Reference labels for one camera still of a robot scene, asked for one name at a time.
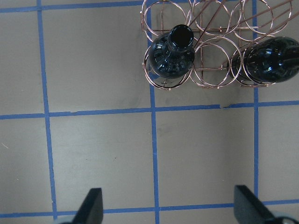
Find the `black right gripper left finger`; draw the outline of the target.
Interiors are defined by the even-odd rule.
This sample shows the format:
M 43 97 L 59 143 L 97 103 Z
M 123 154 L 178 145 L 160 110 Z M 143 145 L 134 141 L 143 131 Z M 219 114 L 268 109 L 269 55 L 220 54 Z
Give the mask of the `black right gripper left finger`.
M 102 189 L 89 190 L 79 210 L 72 220 L 73 224 L 101 224 L 103 221 Z

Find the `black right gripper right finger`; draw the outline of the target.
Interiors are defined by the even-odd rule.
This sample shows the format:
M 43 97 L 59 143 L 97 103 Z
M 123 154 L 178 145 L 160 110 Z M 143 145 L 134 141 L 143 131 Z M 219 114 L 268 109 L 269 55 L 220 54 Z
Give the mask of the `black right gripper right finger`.
M 272 224 L 274 215 L 246 185 L 234 187 L 234 216 L 239 224 Z

